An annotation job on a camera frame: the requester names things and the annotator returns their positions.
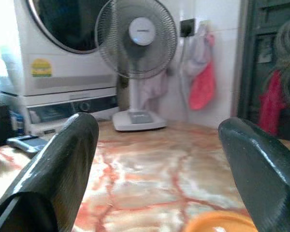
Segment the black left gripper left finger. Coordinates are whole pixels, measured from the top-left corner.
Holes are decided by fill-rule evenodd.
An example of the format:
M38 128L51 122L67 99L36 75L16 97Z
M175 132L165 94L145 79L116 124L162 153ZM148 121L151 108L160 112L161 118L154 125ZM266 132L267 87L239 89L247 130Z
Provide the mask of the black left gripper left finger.
M87 188L98 137L94 116L71 116L0 198L0 232L70 232Z

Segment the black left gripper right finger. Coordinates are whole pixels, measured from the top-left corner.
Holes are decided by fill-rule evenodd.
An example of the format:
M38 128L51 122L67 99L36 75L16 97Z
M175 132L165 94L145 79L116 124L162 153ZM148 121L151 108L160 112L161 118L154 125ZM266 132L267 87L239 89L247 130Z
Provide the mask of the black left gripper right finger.
M218 127L241 199L260 232L290 232L290 150L248 120Z

